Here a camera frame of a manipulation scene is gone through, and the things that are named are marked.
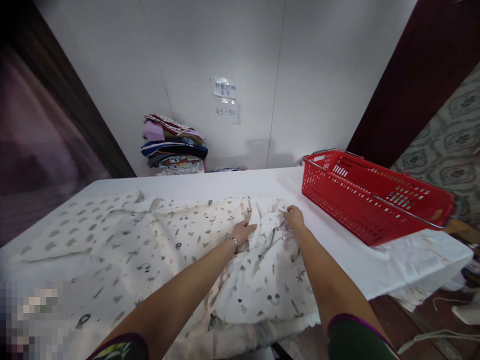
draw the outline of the white cloth under table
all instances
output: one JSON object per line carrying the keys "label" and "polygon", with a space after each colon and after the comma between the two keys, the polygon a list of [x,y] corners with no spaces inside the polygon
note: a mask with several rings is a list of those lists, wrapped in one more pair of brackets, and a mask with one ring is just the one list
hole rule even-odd
{"label": "white cloth under table", "polygon": [[[472,257],[470,249],[457,240],[443,232],[429,230],[370,248],[302,195],[302,176],[303,168],[292,167],[99,180],[72,199],[138,190],[147,199],[159,197],[185,203],[244,195],[284,199],[287,203],[300,207],[306,225],[367,299],[391,294],[407,303],[411,299],[421,300],[448,281]],[[83,254],[33,263],[10,261],[66,206],[60,206],[0,249],[2,277],[12,282],[17,296],[30,295],[29,289],[48,289],[52,281],[68,281],[88,270],[89,259]],[[318,314],[314,313],[288,321],[228,325],[223,331],[211,333],[213,348],[209,354],[213,358],[231,357],[265,346],[319,322]],[[241,339],[238,345],[235,339]],[[178,347],[179,354],[188,353],[184,343],[174,346]]]}

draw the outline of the white wall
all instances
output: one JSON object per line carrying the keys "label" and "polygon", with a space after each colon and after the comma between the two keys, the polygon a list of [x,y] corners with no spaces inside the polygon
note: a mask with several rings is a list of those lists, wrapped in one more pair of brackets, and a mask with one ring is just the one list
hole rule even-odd
{"label": "white wall", "polygon": [[[207,137],[208,167],[345,148],[416,0],[50,0],[39,9],[138,176],[142,117]],[[211,78],[237,81],[241,124]]]}
{"label": "white wall", "polygon": [[38,6],[138,176],[145,113],[172,115],[138,0],[48,0]]}
{"label": "white wall", "polygon": [[416,2],[286,2],[269,168],[347,148]]}

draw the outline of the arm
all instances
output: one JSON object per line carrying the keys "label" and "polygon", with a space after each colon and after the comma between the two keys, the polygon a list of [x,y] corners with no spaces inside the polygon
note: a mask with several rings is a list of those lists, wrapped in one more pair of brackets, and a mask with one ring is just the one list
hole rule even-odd
{"label": "arm", "polygon": [[369,302],[357,285],[305,226],[300,209],[290,206],[285,217],[300,245],[303,263],[325,335],[327,335],[330,320],[335,315],[350,314],[365,320],[388,339]]}
{"label": "arm", "polygon": [[[232,236],[242,246],[257,225],[236,224]],[[237,245],[227,239],[175,275],[136,307],[99,345],[126,333],[140,335],[150,359],[162,359],[190,315],[234,256]]]}

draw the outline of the paper sign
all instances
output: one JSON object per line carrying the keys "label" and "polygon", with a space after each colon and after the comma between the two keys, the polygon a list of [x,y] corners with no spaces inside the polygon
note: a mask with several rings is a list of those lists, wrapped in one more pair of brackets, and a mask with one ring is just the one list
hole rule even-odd
{"label": "paper sign", "polygon": [[239,109],[238,101],[222,98],[215,102],[213,116],[219,120],[227,120],[239,124]]}
{"label": "paper sign", "polygon": [[224,77],[215,77],[213,94],[222,98],[237,98],[237,83]]}

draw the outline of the bracelet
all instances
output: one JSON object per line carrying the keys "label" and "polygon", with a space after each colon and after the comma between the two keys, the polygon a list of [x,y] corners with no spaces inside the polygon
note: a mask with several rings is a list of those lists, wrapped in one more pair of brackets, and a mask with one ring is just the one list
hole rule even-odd
{"label": "bracelet", "polygon": [[234,238],[233,236],[230,236],[230,235],[227,236],[226,238],[227,239],[232,239],[235,242],[235,244],[236,244],[235,254],[238,253],[239,252],[239,247],[240,247],[239,241],[236,238]]}

